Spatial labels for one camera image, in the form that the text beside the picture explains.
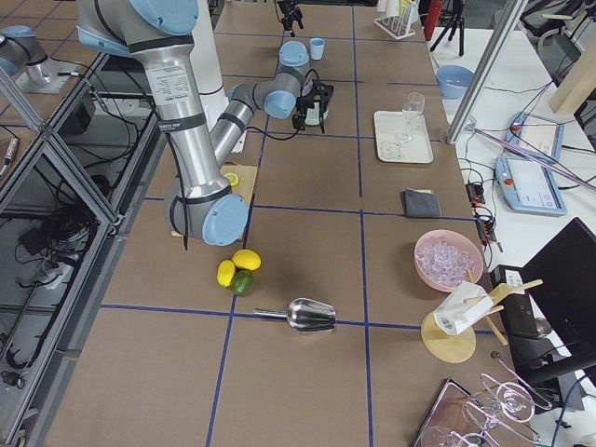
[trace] pink bowl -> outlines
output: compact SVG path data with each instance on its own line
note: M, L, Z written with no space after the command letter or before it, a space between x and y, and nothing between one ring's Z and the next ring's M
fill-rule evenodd
M475 264L474 268L472 269L472 278L474 282L478 282L478 280L482 276L482 271L484 269L484 259L478 247L474 245L474 243L469 240L467 237L460 235L459 233L455 233L455 231L450 230L433 230L429 231L428 233L424 233L420 238L416 241L416 245L413 249L413 265L416 268L416 272L418 276L430 287L436 289L437 291L454 291L456 287L448 287L444 284L439 284L431 279L427 274L422 270L422 266L419 264L420 262L416 259L416 253L425 245L433 244L438 242L439 240L446 241L449 245L453 245L459 251L467 251L469 257L474 258Z

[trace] blue joint cap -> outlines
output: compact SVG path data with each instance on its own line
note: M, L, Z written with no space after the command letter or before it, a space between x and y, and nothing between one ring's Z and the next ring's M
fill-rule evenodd
M16 39L17 37L35 37L35 33L25 25L13 25L7 26L4 30L2 30L2 34L6 37L12 37Z
M234 94L236 93L236 90L238 90L238 87L240 87L240 84L237 84L237 85L233 86L232 88L230 88L230 91L227 94L227 99L229 101L232 101L232 98L234 98Z
M296 105L296 97L286 90L275 90L264 99L264 110L274 118L286 119Z
M170 35L193 32L198 20L197 0L129 0L151 26Z
M130 51L126 45L122 45L113 40L108 40L101 35L91 33L78 25L76 26L76 30L78 31L78 40L85 47L96 49L102 53L121 56L123 58L130 57Z
M302 67L308 63L308 59L305 44L297 40L286 42L279 49L279 62L286 67Z
M8 59L0 58L0 67L4 68L9 76L15 75L19 71L19 67Z
M230 245L236 241L249 219L249 208L242 196L228 194L217 200L203 222L202 235L210 245Z

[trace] label sticker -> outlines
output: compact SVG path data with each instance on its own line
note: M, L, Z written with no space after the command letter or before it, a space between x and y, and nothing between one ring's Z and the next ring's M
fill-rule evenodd
M511 287L517 287L523 284L522 275L516 270L505 270L505 281ZM524 295L525 291L520 291L519 294Z
M149 70L147 79L157 105L175 104L193 99L188 75L183 65Z

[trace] blue bowl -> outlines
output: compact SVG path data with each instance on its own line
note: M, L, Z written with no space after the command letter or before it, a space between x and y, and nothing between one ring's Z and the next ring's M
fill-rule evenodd
M437 70L440 95L446 100L461 98L472 83L474 74L459 65L444 65Z

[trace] lime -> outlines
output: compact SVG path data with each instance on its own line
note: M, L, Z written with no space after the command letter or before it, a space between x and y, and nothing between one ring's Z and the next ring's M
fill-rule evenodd
M240 270L232 279L231 290L234 295L246 295L252 286L252 273L249 270Z

